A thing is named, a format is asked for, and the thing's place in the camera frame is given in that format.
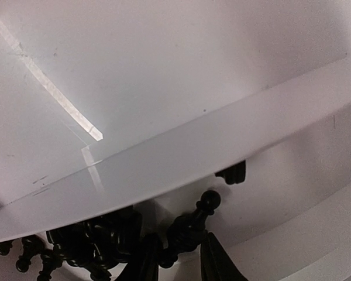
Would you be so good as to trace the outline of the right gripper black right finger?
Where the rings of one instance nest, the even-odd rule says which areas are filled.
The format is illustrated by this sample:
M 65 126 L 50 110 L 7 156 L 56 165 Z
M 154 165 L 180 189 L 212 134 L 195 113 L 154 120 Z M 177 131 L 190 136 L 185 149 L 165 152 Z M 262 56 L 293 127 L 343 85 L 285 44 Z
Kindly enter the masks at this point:
M 200 254 L 202 281 L 248 281 L 212 232 L 201 243 Z

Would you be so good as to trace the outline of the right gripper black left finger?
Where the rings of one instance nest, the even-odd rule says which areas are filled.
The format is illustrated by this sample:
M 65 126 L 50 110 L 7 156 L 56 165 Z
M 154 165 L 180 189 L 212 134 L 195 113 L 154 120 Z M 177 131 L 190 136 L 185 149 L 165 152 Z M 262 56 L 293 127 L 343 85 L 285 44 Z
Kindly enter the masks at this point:
M 163 243 L 157 234 L 146 235 L 133 258 L 133 280 L 156 281 L 159 279 L 159 256 Z

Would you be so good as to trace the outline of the white plastic divided tray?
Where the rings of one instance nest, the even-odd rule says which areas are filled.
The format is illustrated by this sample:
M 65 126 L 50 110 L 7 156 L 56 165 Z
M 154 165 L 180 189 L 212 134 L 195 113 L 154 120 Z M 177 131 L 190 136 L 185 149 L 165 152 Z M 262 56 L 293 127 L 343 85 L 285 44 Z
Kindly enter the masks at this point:
M 0 280 L 21 238 L 206 190 L 249 280 L 351 280 L 351 1 L 0 1 Z

